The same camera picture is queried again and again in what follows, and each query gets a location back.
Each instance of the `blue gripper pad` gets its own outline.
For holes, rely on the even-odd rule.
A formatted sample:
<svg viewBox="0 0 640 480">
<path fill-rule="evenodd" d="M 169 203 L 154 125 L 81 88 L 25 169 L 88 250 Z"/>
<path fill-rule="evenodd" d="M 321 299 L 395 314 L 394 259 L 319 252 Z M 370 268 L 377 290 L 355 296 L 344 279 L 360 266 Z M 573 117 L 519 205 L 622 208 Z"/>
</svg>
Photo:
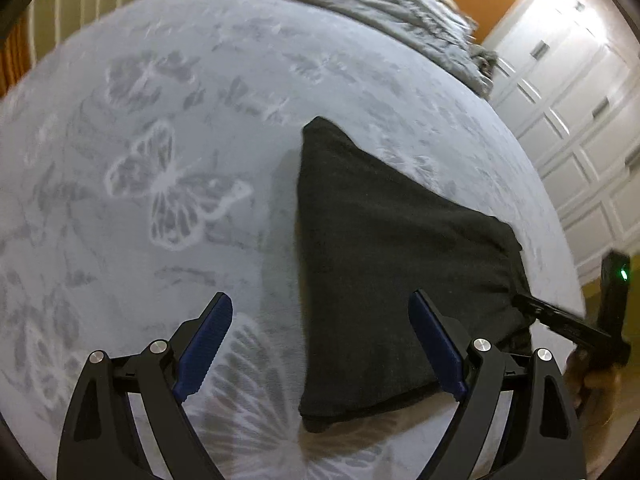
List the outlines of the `blue gripper pad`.
<svg viewBox="0 0 640 480">
<path fill-rule="evenodd" d="M 440 387 L 460 402 L 466 396 L 462 356 L 418 292 L 409 298 L 409 321 Z"/>
<path fill-rule="evenodd" d="M 202 386 L 226 331 L 231 326 L 232 316 L 231 298 L 222 294 L 178 361 L 174 396 L 179 402 L 184 402 Z"/>
</svg>

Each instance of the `striped curtain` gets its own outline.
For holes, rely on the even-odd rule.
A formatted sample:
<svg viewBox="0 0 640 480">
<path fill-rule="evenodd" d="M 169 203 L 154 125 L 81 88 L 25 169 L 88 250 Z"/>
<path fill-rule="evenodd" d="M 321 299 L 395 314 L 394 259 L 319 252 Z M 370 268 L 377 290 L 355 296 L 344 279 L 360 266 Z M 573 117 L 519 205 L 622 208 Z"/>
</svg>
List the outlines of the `striped curtain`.
<svg viewBox="0 0 640 480">
<path fill-rule="evenodd" d="M 27 18 L 18 20 L 0 50 L 0 98 L 15 85 L 31 68 Z"/>
</svg>

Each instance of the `bed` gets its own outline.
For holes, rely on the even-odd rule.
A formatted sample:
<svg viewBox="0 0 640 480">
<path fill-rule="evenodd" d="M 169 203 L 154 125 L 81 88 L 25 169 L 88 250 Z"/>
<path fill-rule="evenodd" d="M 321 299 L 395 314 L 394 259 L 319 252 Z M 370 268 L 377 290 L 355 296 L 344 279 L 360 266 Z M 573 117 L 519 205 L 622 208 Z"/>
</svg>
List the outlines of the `bed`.
<svg viewBox="0 0 640 480">
<path fill-rule="evenodd" d="M 582 312 L 536 171 L 488 103 L 446 70 L 292 0 L 139 0 L 71 37 L 0 104 L 0 412 L 48 478 L 86 356 L 140 352 L 218 290 L 236 314 L 184 407 L 226 478 L 421 471 L 456 407 L 446 394 L 322 434 L 300 425 L 295 190 L 300 130 L 316 116 L 511 224 L 532 293 Z M 540 325 L 532 336 L 559 363 L 572 349 Z M 168 478 L 132 403 L 152 467 Z"/>
</svg>

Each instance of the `cabinet handle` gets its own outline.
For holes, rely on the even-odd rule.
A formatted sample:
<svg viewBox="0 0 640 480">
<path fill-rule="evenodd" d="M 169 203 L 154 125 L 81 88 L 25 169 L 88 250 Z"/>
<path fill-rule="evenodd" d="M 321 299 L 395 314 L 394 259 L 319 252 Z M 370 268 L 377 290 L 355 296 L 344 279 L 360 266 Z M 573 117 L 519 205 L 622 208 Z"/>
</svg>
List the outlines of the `cabinet handle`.
<svg viewBox="0 0 640 480">
<path fill-rule="evenodd" d="M 593 115 L 593 118 L 595 119 L 597 116 L 603 113 L 603 111 L 606 110 L 607 107 L 609 107 L 609 98 L 605 96 L 604 99 L 598 103 L 598 106 L 593 109 L 591 115 Z"/>
<path fill-rule="evenodd" d="M 629 170 L 629 173 L 633 173 L 640 168 L 640 145 L 636 146 L 636 148 L 629 153 L 625 159 L 625 166 Z"/>
<path fill-rule="evenodd" d="M 544 56 L 549 51 L 549 46 L 544 41 L 540 40 L 540 42 L 535 46 L 535 48 L 531 51 L 531 57 L 536 61 L 540 60 L 542 56 Z"/>
</svg>

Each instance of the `folded black fabric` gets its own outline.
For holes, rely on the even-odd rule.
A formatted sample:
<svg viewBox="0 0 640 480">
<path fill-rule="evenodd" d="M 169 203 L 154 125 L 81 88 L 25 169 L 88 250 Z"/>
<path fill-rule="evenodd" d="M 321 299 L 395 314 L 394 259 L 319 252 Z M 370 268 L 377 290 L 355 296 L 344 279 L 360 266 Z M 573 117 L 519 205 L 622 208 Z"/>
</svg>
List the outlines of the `folded black fabric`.
<svg viewBox="0 0 640 480">
<path fill-rule="evenodd" d="M 472 337 L 530 352 L 532 319 L 511 306 L 529 292 L 511 227 L 425 189 L 323 118 L 303 129 L 298 214 L 306 421 L 396 409 L 436 390 L 407 316 L 417 288 Z"/>
</svg>

